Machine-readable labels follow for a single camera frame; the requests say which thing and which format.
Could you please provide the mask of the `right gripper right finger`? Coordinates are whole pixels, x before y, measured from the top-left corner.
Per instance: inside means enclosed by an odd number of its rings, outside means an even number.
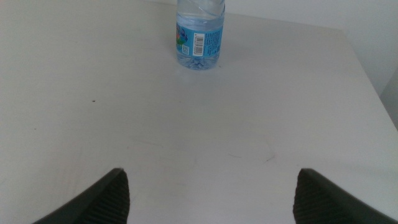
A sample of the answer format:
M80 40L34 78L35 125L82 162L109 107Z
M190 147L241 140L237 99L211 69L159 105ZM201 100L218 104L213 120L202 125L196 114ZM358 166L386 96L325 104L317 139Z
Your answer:
M303 224L397 224L313 169L298 173L293 215Z

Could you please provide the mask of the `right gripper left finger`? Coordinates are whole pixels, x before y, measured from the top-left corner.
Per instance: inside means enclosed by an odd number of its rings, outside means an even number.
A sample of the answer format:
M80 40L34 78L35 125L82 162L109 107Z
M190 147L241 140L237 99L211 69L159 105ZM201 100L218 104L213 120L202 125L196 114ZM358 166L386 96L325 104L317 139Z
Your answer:
M122 168L115 168L65 205L36 222L126 224L129 210L127 174Z

